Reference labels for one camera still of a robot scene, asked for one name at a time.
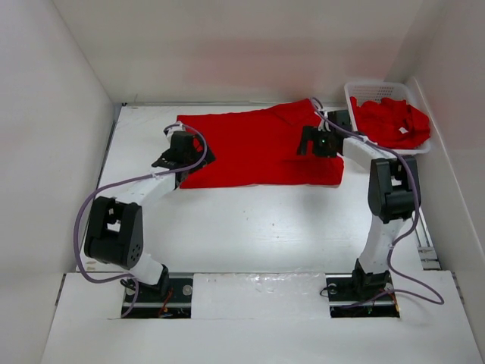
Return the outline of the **red t-shirt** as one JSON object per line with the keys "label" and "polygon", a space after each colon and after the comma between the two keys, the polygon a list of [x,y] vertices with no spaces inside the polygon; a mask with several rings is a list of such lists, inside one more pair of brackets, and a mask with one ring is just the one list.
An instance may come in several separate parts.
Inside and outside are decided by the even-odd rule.
{"label": "red t-shirt", "polygon": [[309,99],[239,113],[180,115],[177,120],[200,132],[215,156],[214,162],[188,176],[183,189],[255,184],[336,187],[343,179],[342,158],[297,153],[303,128],[321,121]]}

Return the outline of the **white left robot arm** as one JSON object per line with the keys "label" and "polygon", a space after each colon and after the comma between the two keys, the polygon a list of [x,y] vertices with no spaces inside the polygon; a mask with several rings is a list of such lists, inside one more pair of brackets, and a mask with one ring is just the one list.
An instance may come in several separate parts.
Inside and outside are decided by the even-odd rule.
{"label": "white left robot arm", "polygon": [[127,286],[141,288],[155,301],[167,296],[170,278],[168,268],[144,250],[144,213],[188,176],[215,161],[196,129],[172,124],[164,133],[169,148],[152,163],[149,174],[124,181],[129,187],[117,196],[95,195],[83,245],[85,256],[122,268],[130,275],[124,280]]}

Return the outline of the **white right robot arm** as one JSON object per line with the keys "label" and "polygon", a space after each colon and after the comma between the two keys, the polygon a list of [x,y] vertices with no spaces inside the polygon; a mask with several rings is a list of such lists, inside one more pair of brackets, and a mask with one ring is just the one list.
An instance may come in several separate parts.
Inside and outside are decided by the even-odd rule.
{"label": "white right robot arm", "polygon": [[316,127],[303,127],[297,153],[306,155],[308,144],[312,143],[314,156],[335,158],[341,155],[369,173],[371,228],[349,283],[355,296],[366,299],[390,283],[390,273],[394,271],[391,267],[393,250],[415,229],[413,222],[408,231],[401,232],[407,221],[418,216],[421,205],[417,162],[412,155],[401,155],[345,128],[340,119],[349,116],[347,111],[317,110],[315,114],[321,122]]}

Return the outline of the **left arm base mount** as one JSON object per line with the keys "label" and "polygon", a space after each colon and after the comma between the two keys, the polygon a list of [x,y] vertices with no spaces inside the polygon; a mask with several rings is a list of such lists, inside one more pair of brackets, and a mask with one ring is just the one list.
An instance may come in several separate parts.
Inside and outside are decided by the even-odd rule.
{"label": "left arm base mount", "polygon": [[123,319],[190,319],[194,274],[170,273],[167,288],[139,285],[135,298],[132,279],[122,279],[124,298],[121,307]]}

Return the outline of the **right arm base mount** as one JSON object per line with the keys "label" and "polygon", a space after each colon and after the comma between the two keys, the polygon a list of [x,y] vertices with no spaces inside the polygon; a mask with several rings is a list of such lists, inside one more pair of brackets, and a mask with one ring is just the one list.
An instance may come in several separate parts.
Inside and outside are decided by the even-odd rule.
{"label": "right arm base mount", "polygon": [[399,318],[399,307],[390,274],[366,277],[357,274],[330,274],[320,295],[328,299],[332,319]]}

